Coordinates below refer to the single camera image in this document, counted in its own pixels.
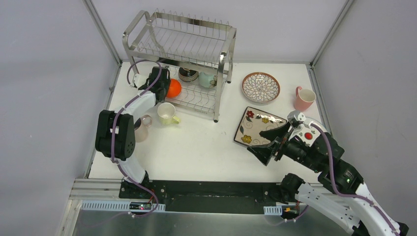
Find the yellow flower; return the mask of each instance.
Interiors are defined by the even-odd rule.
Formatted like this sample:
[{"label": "yellow flower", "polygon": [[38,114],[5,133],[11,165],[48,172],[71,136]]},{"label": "yellow flower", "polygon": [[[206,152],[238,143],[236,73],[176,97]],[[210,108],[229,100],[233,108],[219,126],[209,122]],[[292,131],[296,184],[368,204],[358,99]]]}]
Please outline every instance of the yellow flower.
[{"label": "yellow flower", "polygon": [[241,139],[244,143],[247,143],[247,144],[249,144],[252,141],[251,137],[247,135],[243,136]]}]

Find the two-tier dish rack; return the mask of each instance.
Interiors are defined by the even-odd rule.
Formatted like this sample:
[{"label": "two-tier dish rack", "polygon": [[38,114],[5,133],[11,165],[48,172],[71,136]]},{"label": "two-tier dish rack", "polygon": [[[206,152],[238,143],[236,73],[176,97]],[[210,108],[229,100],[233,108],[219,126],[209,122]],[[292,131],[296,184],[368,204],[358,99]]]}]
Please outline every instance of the two-tier dish rack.
[{"label": "two-tier dish rack", "polygon": [[[145,16],[145,26],[135,29]],[[131,42],[132,31],[138,36]],[[205,88],[198,81],[183,82],[181,94],[166,101],[176,106],[213,115],[219,120],[220,98],[225,82],[231,82],[236,28],[221,21],[211,22],[184,16],[176,12],[165,13],[157,9],[152,15],[140,11],[123,33],[123,46],[131,64],[136,58],[158,61],[211,75],[217,75],[217,85]]]}]

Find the orange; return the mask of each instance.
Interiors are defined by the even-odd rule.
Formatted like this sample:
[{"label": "orange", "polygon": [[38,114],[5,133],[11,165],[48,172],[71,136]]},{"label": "orange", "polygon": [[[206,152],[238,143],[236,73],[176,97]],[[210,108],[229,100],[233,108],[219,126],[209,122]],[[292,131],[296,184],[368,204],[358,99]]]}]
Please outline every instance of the orange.
[{"label": "orange", "polygon": [[170,87],[168,89],[167,97],[173,98],[181,93],[181,84],[178,80],[171,79]]}]

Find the gray wall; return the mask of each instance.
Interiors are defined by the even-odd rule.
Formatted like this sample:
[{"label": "gray wall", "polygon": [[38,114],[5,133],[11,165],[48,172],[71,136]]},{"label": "gray wall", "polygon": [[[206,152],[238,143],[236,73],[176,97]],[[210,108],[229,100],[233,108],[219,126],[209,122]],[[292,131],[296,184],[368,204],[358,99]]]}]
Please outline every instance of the gray wall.
[{"label": "gray wall", "polygon": [[156,8],[229,21],[237,28],[235,61],[310,62],[345,0],[93,0],[119,55],[121,35],[140,10]]},{"label": "gray wall", "polygon": [[116,64],[81,0],[0,3],[0,235],[51,236]]},{"label": "gray wall", "polygon": [[377,201],[416,235],[417,1],[359,0],[316,68],[331,129]]}]

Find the yellow and white mug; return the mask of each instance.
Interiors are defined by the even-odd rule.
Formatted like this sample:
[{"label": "yellow and white mug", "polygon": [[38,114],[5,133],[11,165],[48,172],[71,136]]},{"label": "yellow and white mug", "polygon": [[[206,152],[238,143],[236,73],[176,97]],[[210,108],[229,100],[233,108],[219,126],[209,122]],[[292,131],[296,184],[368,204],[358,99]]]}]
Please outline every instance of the yellow and white mug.
[{"label": "yellow and white mug", "polygon": [[181,120],[175,116],[175,107],[169,103],[164,102],[158,107],[158,116],[162,124],[179,124]]}]

